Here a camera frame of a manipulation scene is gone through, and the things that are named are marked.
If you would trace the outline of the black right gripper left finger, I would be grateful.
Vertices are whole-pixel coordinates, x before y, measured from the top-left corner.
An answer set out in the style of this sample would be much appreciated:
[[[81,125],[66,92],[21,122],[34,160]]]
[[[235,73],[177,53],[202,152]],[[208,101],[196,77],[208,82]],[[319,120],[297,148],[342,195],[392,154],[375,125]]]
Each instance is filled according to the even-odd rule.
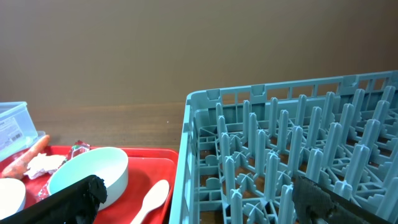
[[[1,220],[2,224],[93,224],[108,195],[104,180],[89,175]]]

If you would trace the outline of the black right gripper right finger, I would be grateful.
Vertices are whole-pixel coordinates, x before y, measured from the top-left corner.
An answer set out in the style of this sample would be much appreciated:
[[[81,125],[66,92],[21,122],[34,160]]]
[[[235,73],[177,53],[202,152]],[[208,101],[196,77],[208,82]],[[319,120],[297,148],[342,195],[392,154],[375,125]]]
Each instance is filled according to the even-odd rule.
[[[390,224],[304,176],[294,181],[292,201],[297,219],[303,224]]]

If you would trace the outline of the mint green bowl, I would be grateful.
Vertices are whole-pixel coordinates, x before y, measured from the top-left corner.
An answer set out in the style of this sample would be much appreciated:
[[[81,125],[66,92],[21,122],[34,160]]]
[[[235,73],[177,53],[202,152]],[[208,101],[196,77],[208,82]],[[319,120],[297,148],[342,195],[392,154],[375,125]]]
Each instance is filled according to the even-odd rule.
[[[50,195],[78,182],[89,175],[104,180],[107,191],[105,203],[99,205],[103,210],[122,196],[128,185],[128,156],[117,147],[99,147],[84,152],[62,165],[49,179],[47,186]]]

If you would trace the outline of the white plastic spoon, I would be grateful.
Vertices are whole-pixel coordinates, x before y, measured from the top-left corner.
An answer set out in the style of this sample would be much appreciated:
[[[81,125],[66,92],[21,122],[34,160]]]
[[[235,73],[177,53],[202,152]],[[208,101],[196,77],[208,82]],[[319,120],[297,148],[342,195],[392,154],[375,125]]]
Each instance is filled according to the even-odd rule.
[[[163,205],[169,195],[169,190],[170,184],[167,180],[162,179],[155,183],[145,195],[141,209],[133,218],[131,224],[141,224],[148,213]]]

